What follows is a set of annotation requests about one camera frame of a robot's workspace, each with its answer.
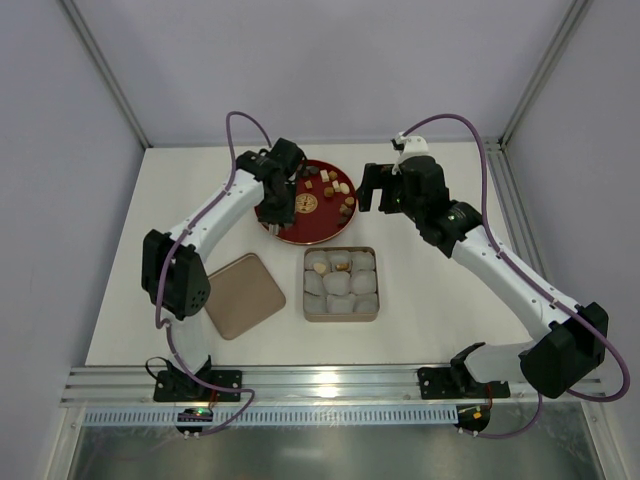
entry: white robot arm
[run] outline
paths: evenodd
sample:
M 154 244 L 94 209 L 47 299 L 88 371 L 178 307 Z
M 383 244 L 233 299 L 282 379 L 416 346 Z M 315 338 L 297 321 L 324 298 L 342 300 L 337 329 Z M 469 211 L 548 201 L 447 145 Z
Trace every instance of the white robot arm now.
M 582 307 L 557 291 L 493 232 L 488 235 L 477 210 L 451 200 L 442 167 L 429 156 L 424 138 L 400 134 L 392 144 L 400 152 L 395 164 L 365 166 L 358 189 L 360 211 L 370 210 L 373 190 L 381 189 L 380 211 L 409 217 L 427 243 L 473 272 L 506 303 L 532 338 L 514 345 L 479 343 L 456 355 L 451 361 L 451 381 L 460 392 L 476 390 L 482 396 L 481 389 L 489 382 L 526 380 L 539 393 L 557 398 L 600 365 L 605 351 L 602 342 L 555 304 L 571 306 L 572 312 L 605 337 L 607 313 L 595 302 Z M 546 298 L 517 274 L 514 266 L 537 284 Z
M 197 371 L 209 355 L 203 341 L 201 319 L 184 321 L 202 309 L 211 293 L 204 261 L 238 219 L 254 207 L 258 207 L 258 220 L 272 233 L 292 225 L 297 183 L 294 176 L 305 161 L 304 152 L 282 138 L 271 151 L 245 152 L 236 161 L 232 185 L 221 187 L 168 233 L 152 230 L 145 237 L 142 288 L 149 293 L 154 305 L 158 297 L 162 297 L 163 316 L 171 323 L 176 348 L 182 352 L 191 371 Z M 219 196 L 215 208 L 210 208 Z M 179 240 L 166 281 L 160 288 L 163 263 Z

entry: cable connector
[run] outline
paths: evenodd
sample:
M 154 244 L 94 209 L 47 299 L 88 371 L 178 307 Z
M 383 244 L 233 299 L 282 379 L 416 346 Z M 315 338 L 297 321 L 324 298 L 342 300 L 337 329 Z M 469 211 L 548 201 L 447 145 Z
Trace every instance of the cable connector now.
M 429 154 L 429 144 L 427 141 L 418 136 L 411 135 L 405 137 L 403 132 L 400 132 L 393 140 L 391 140 L 394 150 L 401 152 L 398 160 L 391 169 L 392 175 L 400 173 L 400 164 L 411 157 L 419 157 Z

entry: white enclosure wall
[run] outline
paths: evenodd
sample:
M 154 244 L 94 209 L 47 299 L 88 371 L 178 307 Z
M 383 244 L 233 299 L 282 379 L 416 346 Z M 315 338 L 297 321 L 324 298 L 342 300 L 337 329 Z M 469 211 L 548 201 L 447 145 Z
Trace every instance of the white enclosure wall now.
M 298 141 L 387 140 L 443 111 L 499 136 L 571 3 L 75 2 L 156 146 L 221 142 L 234 109 Z
M 42 478 L 142 149 L 52 0 L 0 4 L 0 465 Z
M 638 2 L 594 2 L 509 147 L 553 279 L 608 310 L 609 336 L 629 363 L 635 384 L 609 407 L 627 461 L 640 445 L 638 25 Z M 605 365 L 617 387 L 610 355 Z

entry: tan plate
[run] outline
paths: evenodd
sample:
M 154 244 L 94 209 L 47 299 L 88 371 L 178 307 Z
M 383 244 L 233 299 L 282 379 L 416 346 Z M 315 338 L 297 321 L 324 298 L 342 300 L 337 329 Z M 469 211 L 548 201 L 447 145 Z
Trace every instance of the tan plate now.
M 204 308 L 220 336 L 233 340 L 281 310 L 286 299 L 255 253 L 248 253 L 209 276 Z

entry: white cable tray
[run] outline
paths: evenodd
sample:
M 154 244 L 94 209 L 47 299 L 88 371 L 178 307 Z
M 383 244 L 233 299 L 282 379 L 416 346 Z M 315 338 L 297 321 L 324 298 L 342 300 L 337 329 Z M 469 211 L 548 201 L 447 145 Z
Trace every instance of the white cable tray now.
M 216 406 L 213 417 L 199 425 L 218 425 L 237 411 L 233 407 Z M 184 407 L 102 407 L 88 408 L 85 427 L 167 427 L 193 425 L 178 422 Z M 348 426 L 348 425 L 426 425 L 458 422 L 455 405 L 372 405 L 253 407 L 244 412 L 233 426 Z

